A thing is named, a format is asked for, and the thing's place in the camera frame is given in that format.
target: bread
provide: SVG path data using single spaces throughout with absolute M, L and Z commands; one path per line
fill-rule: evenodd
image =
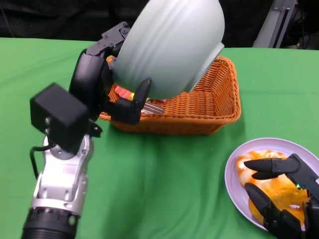
M 245 161 L 256 160 L 261 158 L 282 158 L 286 159 L 281 152 L 276 152 L 272 150 L 263 150 L 263 151 L 252 151 L 247 154 L 244 154 L 236 159 L 236 170 L 238 172 L 238 177 L 240 184 L 242 186 L 245 183 L 250 182 L 258 186 L 267 196 L 272 200 L 279 210 L 286 209 L 297 217 L 301 224 L 304 224 L 304 214 L 302 209 L 302 203 L 307 199 L 306 190 L 299 190 L 295 185 L 283 174 L 274 179 L 268 180 L 255 180 L 252 178 L 252 175 L 255 171 L 247 168 L 244 165 Z M 262 224 L 263 217 L 257 211 L 254 204 L 249 199 L 248 202 L 249 210 L 251 214 Z

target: plate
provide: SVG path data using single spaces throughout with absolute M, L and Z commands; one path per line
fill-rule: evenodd
M 235 166 L 236 158 L 253 150 L 275 150 L 286 156 L 296 153 L 303 161 L 319 175 L 319 159 L 304 147 L 279 138 L 258 138 L 239 146 L 229 157 L 225 168 L 225 183 L 227 192 L 236 208 L 253 224 L 266 230 L 250 213 L 248 208 L 248 195 L 238 180 Z

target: green table surface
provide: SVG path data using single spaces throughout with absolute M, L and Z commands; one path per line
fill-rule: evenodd
M 0 238 L 17 239 L 35 187 L 29 159 L 43 136 L 29 99 L 68 87 L 91 42 L 0 39 Z M 211 136 L 121 132 L 99 121 L 78 239 L 270 239 L 235 208 L 224 182 L 232 151 L 259 137 L 319 155 L 319 51 L 224 49 L 236 66 L 242 116 Z M 36 155 L 43 165 L 40 153 Z

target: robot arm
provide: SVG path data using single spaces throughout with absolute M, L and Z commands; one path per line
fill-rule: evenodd
M 270 198 L 256 185 L 245 184 L 245 189 L 264 217 L 264 227 L 279 239 L 319 238 L 319 176 L 296 154 L 286 160 L 278 158 L 244 162 L 245 166 L 257 171 L 254 179 L 264 180 L 285 174 L 298 189 L 306 189 L 308 200 L 303 203 L 306 232 L 302 232 L 300 221 L 286 210 L 280 211 Z
M 52 84 L 30 100 L 31 123 L 46 137 L 44 147 L 33 147 L 30 152 L 37 184 L 22 239 L 75 238 L 86 196 L 92 138 L 102 133 L 95 121 L 106 112 L 112 120 L 139 122 L 151 79 L 141 82 L 132 101 L 111 102 L 108 97 L 113 80 L 106 58 L 119 54 L 129 30 L 125 22 L 120 23 L 82 51 L 69 91 Z M 35 151 L 44 154 L 40 174 Z

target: wicker basket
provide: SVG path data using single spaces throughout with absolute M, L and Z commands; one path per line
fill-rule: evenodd
M 114 87 L 112 101 L 118 95 Z M 241 115 L 239 89 L 234 64 L 217 57 L 214 64 L 190 93 L 169 99 L 166 103 L 153 101 L 165 109 L 162 115 L 142 114 L 137 125 L 113 122 L 124 131 L 166 134 L 212 134 L 225 124 L 236 122 Z M 100 119 L 110 121 L 104 113 Z

